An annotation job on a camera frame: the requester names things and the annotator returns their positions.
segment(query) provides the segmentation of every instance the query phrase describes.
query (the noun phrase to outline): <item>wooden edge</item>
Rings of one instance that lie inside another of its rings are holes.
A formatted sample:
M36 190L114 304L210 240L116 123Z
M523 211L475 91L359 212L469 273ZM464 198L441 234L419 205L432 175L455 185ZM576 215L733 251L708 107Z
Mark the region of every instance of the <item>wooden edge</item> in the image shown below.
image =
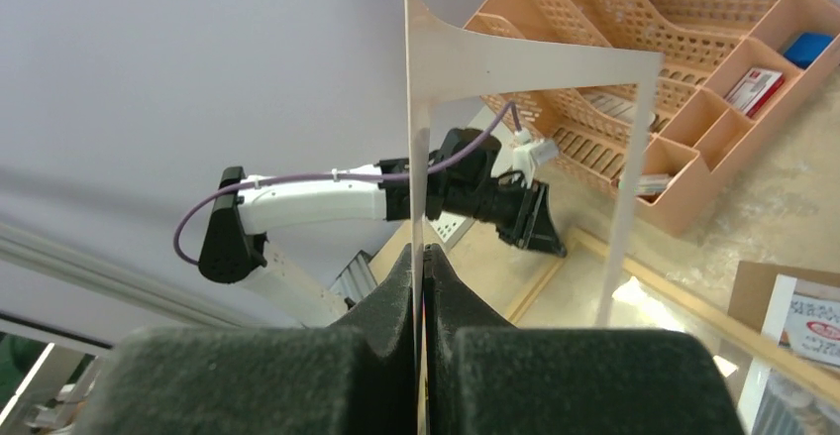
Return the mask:
M567 239L566 246L569 252L575 248L575 242ZM543 288L551 281L560 268L566 262L566 259L547 258L545 262L537 268L534 276L525 283L525 286L519 291L513 301L504 310L504 319L516 324L525 311L534 304L534 300L543 291Z
M570 235L574 235L575 240L589 250L606 258L609 246L605 242L579 228L572 229ZM738 322L700 297L694 296L675 283L666 280L639 262L625 258L623 268L636 276L639 281L653 288L661 296L714 328L725 339L747 354L763 360L785 377L834 406L840 406L840 380L828 378L823 369L785 351L773 341L764 338L748 326Z

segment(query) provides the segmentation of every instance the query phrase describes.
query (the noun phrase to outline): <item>robotic arm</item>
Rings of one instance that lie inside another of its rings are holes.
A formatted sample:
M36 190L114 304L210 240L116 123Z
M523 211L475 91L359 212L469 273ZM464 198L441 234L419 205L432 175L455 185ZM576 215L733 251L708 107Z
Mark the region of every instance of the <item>robotic arm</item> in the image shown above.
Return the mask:
M478 138L479 130L453 129L443 145L430 154L430 164L442 163ZM430 173L426 217L443 211L495 225L499 239L523 250L563 257L548 210L548 184L534 179L536 168L558 154L551 140L535 141L527 130L516 133L513 169L491 176L501 144L492 136L457 163ZM350 174L403 174L407 158L380 161ZM381 182L353 179L318 180L266 185L227 193L215 199L198 268L206 278L236 284L260 294L304 326L321 326L347 312L352 301L328 291L286 259L268 242L273 228L346 219L406 220L409 218L407 179ZM243 181L241 167L229 167L219 187Z

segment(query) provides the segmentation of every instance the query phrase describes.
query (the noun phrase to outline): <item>purple cable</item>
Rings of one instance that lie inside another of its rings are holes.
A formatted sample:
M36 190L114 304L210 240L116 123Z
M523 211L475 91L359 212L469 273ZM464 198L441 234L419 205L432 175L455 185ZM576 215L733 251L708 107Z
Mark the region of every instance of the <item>purple cable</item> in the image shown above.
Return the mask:
M459 162L463 158L465 158L469 153L475 151L481 143L490 136L490 133L495 129L496 126L501 122L504 115L510 111L510 114L513 116L513 125L517 131L522 130L521 124L519 123L519 113L516 110L516 104L512 101L508 101L502 107L501 110L496 114L493 121L484 129L474 140L472 140L468 145L466 145L462 150L458 151L454 155L452 155L449 159L445 161L441 161L439 163L433 164L429 166L428 173L433 174L435 172L440 172L447 167ZM384 174L384 175L376 175L376 174L353 174L349 172L339 173L338 179L340 180L365 180L368 182L381 182L384 180L406 180L408 179L408 173L404 172L401 174ZM181 234L183 233L184 227L186 227L187 222L189 219L192 218L193 215L196 214L202 207L209 204L210 202L216 200L216 198L234 192L240 191L245 189L252 189L254 187L263 187L266 185L275 185L275 184L288 184L292 182L305 182L305 181L312 181L312 180L332 180L333 174L330 172L310 172L304 174L293 174L293 175L282 175L277 177L269 177L262 180L251 180L248 182L240 182L238 184L232 184L221 189L213 192L212 194L208 195L207 197L201 199L200 202L192 206L186 214L181 218L178 225L175 227L175 233L172 236L172 246L175 248L175 254L178 255L182 260L187 262L191 265L198 265L198 261L191 258L190 256L186 255L181 249Z

